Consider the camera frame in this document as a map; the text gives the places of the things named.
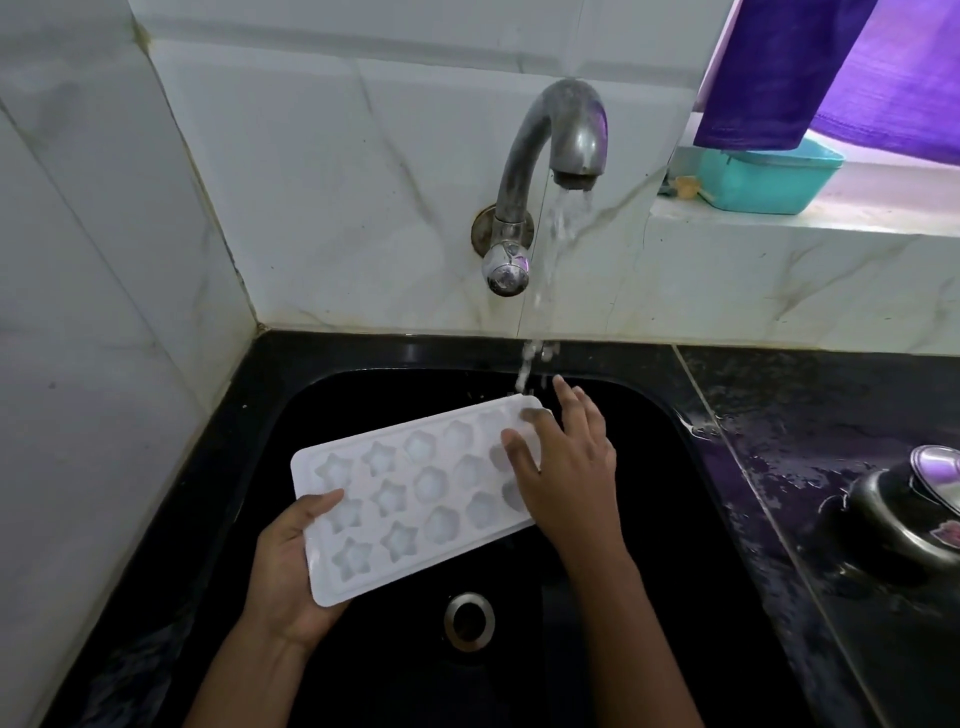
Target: water stream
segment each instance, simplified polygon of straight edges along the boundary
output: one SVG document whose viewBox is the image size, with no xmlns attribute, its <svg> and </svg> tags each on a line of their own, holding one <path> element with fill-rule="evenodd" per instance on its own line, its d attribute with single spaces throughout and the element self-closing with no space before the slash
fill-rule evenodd
<svg viewBox="0 0 960 728">
<path fill-rule="evenodd" d="M 591 192 L 561 189 L 553 206 L 547 212 L 549 225 L 546 235 L 540 234 L 538 253 L 530 264 L 530 287 L 523 306 L 523 321 L 533 338 L 523 345 L 523 358 L 516 377 L 516 390 L 523 393 L 534 361 L 550 361 L 560 349 L 559 343 L 547 341 L 552 330 L 556 303 L 554 277 L 557 265 L 589 218 L 592 208 Z"/>
</svg>

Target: sink drain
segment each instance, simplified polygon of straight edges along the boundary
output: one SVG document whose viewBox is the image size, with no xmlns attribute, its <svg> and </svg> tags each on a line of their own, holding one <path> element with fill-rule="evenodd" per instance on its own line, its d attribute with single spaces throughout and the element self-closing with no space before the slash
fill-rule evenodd
<svg viewBox="0 0 960 728">
<path fill-rule="evenodd" d="M 476 652 L 486 647 L 493 637 L 496 619 L 493 607 L 476 592 L 454 596 L 444 612 L 444 632 L 450 643 L 461 652 Z"/>
</svg>

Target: sink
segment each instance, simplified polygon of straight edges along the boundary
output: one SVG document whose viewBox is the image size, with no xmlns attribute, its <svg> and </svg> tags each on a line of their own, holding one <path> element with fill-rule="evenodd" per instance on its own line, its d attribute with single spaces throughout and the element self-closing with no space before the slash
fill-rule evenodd
<svg viewBox="0 0 960 728">
<path fill-rule="evenodd" d="M 256 465 L 154 725 L 182 723 L 239 616 L 256 536 L 294 499 L 294 452 L 512 394 L 515 378 L 374 369 L 295 395 Z M 633 389 L 570 381 L 607 417 L 627 547 L 705 723 L 813 725 L 682 431 Z M 531 385 L 558 411 L 545 377 Z M 669 476 L 655 474 L 668 472 L 662 464 Z M 491 642 L 471 653 L 444 637 L 444 609 L 463 592 L 483 595 L 496 618 Z M 341 727 L 585 726 L 591 713 L 575 602 L 556 552 L 532 527 L 357 597 L 310 661 L 290 725 L 330 716 L 324 722 Z"/>
</svg>

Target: wet countertop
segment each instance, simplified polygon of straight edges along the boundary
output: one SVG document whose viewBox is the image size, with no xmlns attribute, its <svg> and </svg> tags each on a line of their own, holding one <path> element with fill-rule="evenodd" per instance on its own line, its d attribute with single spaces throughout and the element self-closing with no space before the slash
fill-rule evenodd
<svg viewBox="0 0 960 728">
<path fill-rule="evenodd" d="M 43 725 L 154 719 L 259 453 L 305 386 L 358 369 L 510 372 L 521 347 L 483 338 L 260 336 Z M 631 386 L 675 417 L 818 722 L 955 724 L 954 583 L 890 583 L 858 569 L 829 513 L 870 468 L 900 462 L 919 444 L 960 445 L 960 359 L 564 342 L 534 369 L 554 372 Z M 683 514 L 665 517 L 683 522 Z M 771 711 L 771 723 L 790 722 Z"/>
<path fill-rule="evenodd" d="M 960 446 L 960 359 L 680 351 L 881 722 L 957 725 L 960 577 L 864 572 L 829 515 L 866 471 Z"/>
</svg>

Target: hand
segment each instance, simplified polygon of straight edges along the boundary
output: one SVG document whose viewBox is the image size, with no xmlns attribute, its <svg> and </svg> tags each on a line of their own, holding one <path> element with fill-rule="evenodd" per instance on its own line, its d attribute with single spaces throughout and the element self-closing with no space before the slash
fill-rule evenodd
<svg viewBox="0 0 960 728">
<path fill-rule="evenodd" d="M 540 470 L 516 430 L 500 439 L 514 466 L 523 502 L 540 530 L 570 567 L 581 555 L 598 549 L 624 548 L 616 508 L 616 450 L 607 439 L 607 424 L 580 387 L 570 389 L 553 378 L 563 408 L 564 429 L 547 409 L 527 409 L 521 417 L 540 437 Z"/>
<path fill-rule="evenodd" d="M 349 602 L 321 607 L 310 593 L 303 529 L 333 508 L 343 490 L 303 496 L 263 529 L 240 622 L 295 647 L 312 652 Z"/>
</svg>

